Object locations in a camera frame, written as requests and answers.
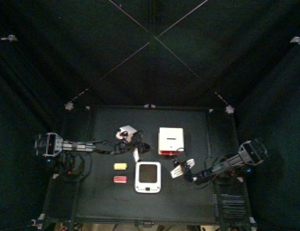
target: black table surface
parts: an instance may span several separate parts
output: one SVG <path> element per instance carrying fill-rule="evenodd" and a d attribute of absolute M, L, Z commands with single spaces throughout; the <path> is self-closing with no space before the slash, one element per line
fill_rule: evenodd
<path fill-rule="evenodd" d="M 143 131 L 143 141 L 152 151 L 140 155 L 144 162 L 161 165 L 161 189 L 156 194 L 133 190 L 135 163 L 131 153 L 108 156 L 92 153 L 89 175 L 79 186 L 75 218 L 87 222 L 152 221 L 176 224 L 214 224 L 212 186 L 204 189 L 172 179 L 169 157 L 157 155 L 159 127 L 183 129 L 183 145 L 188 158 L 193 158 L 193 172 L 204 168 L 208 157 L 227 154 L 236 148 L 231 117 L 207 110 L 148 110 L 131 108 L 95 108 L 67 116 L 64 138 L 73 141 L 116 140 L 115 131 L 124 125 Z M 127 170 L 115 171 L 113 163 L 125 162 Z M 127 176 L 127 183 L 113 183 L 113 176 Z"/>

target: white device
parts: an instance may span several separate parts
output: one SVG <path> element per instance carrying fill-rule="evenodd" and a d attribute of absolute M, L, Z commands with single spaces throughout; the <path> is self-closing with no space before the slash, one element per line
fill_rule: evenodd
<path fill-rule="evenodd" d="M 183 129 L 159 127 L 157 154 L 175 155 L 183 150 Z"/>
<path fill-rule="evenodd" d="M 123 137 L 125 137 L 127 142 L 129 142 L 131 137 L 132 137 L 135 132 L 136 132 L 136 130 L 131 126 L 128 126 L 128 125 L 121 126 L 119 128 L 119 131 L 116 132 L 116 138 L 120 140 Z"/>
<path fill-rule="evenodd" d="M 185 164 L 187 164 L 188 169 L 191 169 L 192 166 L 193 166 L 193 159 L 187 160 L 187 161 L 185 161 Z M 171 178 L 176 178 L 176 177 L 179 177 L 181 174 L 183 174 L 183 169 L 181 169 L 181 166 L 177 165 L 177 166 L 173 168 L 173 170 L 169 172 Z"/>
<path fill-rule="evenodd" d="M 135 191 L 140 193 L 157 193 L 160 191 L 159 162 L 136 162 Z"/>

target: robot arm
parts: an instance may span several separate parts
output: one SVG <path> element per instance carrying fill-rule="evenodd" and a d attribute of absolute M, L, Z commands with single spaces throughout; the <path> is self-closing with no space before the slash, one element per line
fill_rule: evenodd
<path fill-rule="evenodd" d="M 244 165 L 258 165 L 266 156 L 267 150 L 262 143 L 259 143 L 256 140 L 247 141 L 240 144 L 239 151 L 235 155 L 232 155 L 219 164 L 196 173 L 191 172 L 191 168 L 193 166 L 192 159 L 184 162 L 175 161 L 175 169 L 171 172 L 171 177 L 175 178 L 183 175 L 184 180 L 199 185 L 210 182 L 224 171 L 230 171 L 231 169 Z"/>
<path fill-rule="evenodd" d="M 100 154 L 113 155 L 123 154 L 133 149 L 137 149 L 137 153 L 144 153 L 149 150 L 149 145 L 143 143 L 141 133 L 129 126 L 119 128 L 116 137 L 119 141 L 115 143 L 108 141 L 81 143 L 67 141 L 54 133 L 46 133 L 38 135 L 33 148 L 36 150 L 36 155 L 42 157 L 56 157 L 61 152 L 97 152 Z M 99 148 L 107 145 L 112 146 L 112 151 Z"/>

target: black curtain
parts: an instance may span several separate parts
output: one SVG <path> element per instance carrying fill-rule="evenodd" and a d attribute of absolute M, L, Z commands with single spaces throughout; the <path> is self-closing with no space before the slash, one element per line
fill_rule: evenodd
<path fill-rule="evenodd" d="M 256 137 L 268 149 L 248 180 L 255 219 L 264 230 L 300 230 L 300 45 L 238 109 L 240 140 Z"/>
<path fill-rule="evenodd" d="M 63 111 L 17 42 L 0 42 L 0 230 L 28 230 L 41 213 L 48 177 L 32 147 L 58 132 Z"/>

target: small red object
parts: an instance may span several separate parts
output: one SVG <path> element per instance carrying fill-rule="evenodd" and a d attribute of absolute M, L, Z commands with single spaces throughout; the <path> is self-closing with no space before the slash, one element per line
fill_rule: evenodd
<path fill-rule="evenodd" d="M 113 182 L 124 184 L 127 182 L 127 177 L 125 176 L 113 176 Z"/>
<path fill-rule="evenodd" d="M 180 152 L 179 151 L 160 151 L 160 155 L 177 155 Z"/>

